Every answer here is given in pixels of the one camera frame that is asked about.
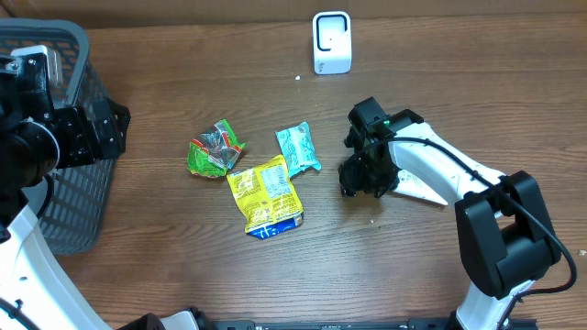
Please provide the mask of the white tube gold cap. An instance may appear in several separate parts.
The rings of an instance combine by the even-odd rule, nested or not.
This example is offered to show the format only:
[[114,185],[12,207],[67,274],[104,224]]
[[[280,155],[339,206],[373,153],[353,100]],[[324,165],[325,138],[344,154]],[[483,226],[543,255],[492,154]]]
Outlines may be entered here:
[[407,170],[400,170],[398,172],[398,182],[393,188],[393,192],[443,206],[448,204],[421,179]]

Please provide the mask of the teal tissue packet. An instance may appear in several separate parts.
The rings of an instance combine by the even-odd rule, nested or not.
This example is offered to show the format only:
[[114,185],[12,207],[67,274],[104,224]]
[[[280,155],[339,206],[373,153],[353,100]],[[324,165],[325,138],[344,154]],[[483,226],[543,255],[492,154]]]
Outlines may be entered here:
[[288,168],[288,175],[293,176],[313,168],[322,169],[316,156],[316,149],[307,122],[276,132],[276,137]]

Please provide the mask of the yellow snack packet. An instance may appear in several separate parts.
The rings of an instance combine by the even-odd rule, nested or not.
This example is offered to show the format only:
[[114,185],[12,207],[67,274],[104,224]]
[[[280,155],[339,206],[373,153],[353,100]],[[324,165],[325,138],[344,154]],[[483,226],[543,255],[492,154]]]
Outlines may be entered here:
[[303,224],[304,208],[283,155],[228,174],[227,181],[239,211],[247,220],[247,235],[266,239]]

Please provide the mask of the green snack packet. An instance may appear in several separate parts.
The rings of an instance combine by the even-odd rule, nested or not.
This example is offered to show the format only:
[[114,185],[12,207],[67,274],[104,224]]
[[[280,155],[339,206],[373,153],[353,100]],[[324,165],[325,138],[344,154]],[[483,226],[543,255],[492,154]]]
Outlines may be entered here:
[[232,170],[246,147],[232,127],[221,119],[189,144],[187,169],[196,176],[224,177]]

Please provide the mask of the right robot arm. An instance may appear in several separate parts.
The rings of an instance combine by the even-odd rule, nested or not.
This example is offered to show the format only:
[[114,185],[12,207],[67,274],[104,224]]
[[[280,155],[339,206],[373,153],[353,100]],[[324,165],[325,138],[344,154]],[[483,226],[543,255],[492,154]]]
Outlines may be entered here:
[[536,180],[506,175],[467,157],[405,109],[388,115],[372,97],[349,112],[344,140],[354,153],[338,168],[343,195],[393,192],[455,210],[460,260],[471,280],[447,319],[413,319],[412,329],[535,329],[513,320],[516,303],[561,258],[561,243]]

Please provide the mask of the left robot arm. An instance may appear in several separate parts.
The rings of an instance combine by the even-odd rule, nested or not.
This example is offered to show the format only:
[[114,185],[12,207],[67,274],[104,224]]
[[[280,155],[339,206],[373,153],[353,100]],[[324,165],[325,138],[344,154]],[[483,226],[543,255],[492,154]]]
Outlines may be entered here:
[[127,108],[102,98],[95,121],[54,106],[61,59],[51,49],[15,49],[1,59],[1,326],[106,329],[50,251],[40,217],[54,196],[51,173],[120,156]]

